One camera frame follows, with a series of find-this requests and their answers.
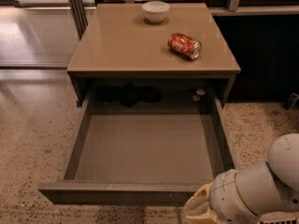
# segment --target speckled floor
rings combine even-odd
[[[65,71],[0,71],[0,223],[184,223],[175,207],[61,206],[38,192],[62,167],[79,112],[75,99]],[[298,107],[237,103],[224,114],[242,168],[266,159],[280,135],[299,133]]]

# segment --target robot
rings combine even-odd
[[[250,224],[267,213],[298,212],[299,133],[275,140],[268,161],[216,176],[184,208],[186,218],[200,224]]]

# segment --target soda can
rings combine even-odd
[[[169,37],[168,47],[194,60],[202,50],[202,43],[187,35],[175,33]]]

